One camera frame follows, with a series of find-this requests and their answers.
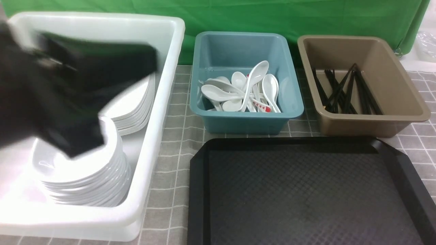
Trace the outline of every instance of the stack of white bowls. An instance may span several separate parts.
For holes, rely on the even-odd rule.
[[[150,119],[154,93],[155,75],[152,74],[116,96],[101,115],[114,121],[120,135],[135,133]]]
[[[126,196],[132,170],[113,121],[100,117],[105,145],[74,159],[43,140],[32,153],[35,177],[49,200],[57,204],[117,206]]]

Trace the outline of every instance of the green backdrop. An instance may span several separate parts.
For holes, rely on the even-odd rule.
[[[203,31],[272,32],[291,53],[304,34],[377,36],[408,53],[430,0],[2,0],[8,16],[22,11],[83,11],[180,17],[186,32],[180,64],[191,64]]]

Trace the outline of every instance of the black serving tray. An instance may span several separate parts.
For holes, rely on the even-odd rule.
[[[214,139],[191,160],[188,245],[435,245],[409,158],[371,137]]]

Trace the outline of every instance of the white spoon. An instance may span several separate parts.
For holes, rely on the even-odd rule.
[[[245,84],[247,84],[247,77],[242,72],[235,72],[232,75],[232,84],[240,90],[244,90]]]
[[[222,90],[224,90],[226,92],[237,93],[237,94],[242,95],[242,96],[245,95],[243,91],[238,89],[233,84],[226,83],[225,81],[217,79],[217,78],[211,78],[211,79],[206,80],[204,82],[204,85],[213,85],[213,86],[216,86],[216,87],[218,87],[218,88],[220,88],[220,89],[222,89]],[[252,104],[248,104],[248,110],[250,112],[257,112],[256,108]]]
[[[280,87],[279,87],[279,80],[277,80],[277,78],[274,75],[271,74],[271,76],[274,77],[274,81],[276,82],[276,86],[277,86],[277,93],[276,93],[276,97],[274,98],[274,101],[277,104],[277,97],[279,97],[279,89],[280,89]]]
[[[281,112],[278,105],[275,102],[276,95],[279,92],[279,88],[277,86],[278,82],[276,83],[275,80],[277,79],[274,75],[272,74],[265,75],[262,81],[262,90],[266,101],[268,101],[268,104],[272,106],[273,112]]]
[[[225,92],[230,92],[230,93],[237,93],[240,94],[242,96],[244,96],[244,92],[241,91],[240,89],[238,89],[237,87],[235,87],[234,85],[229,83],[226,83],[223,80],[220,79],[216,79],[216,78],[211,78],[208,79],[204,82],[204,85],[213,85],[215,87],[220,88],[221,90],[224,90]]]
[[[240,111],[245,111],[247,107],[247,103],[249,102],[250,92],[253,89],[253,86],[257,85],[260,80],[266,75],[269,69],[268,61],[262,61],[257,64],[250,72],[250,75],[247,80],[247,88],[245,89],[244,100],[242,101],[242,106],[239,109]]]
[[[222,80],[222,81],[224,81],[225,83],[230,84],[230,80],[229,80],[227,77],[217,77],[216,79],[218,79],[218,80]]]
[[[241,99],[228,100],[222,104],[222,109],[225,112],[237,112],[241,107],[241,104],[242,104]]]
[[[243,96],[239,94],[231,94],[213,85],[203,85],[201,92],[210,101],[225,102],[232,99],[242,99]]]

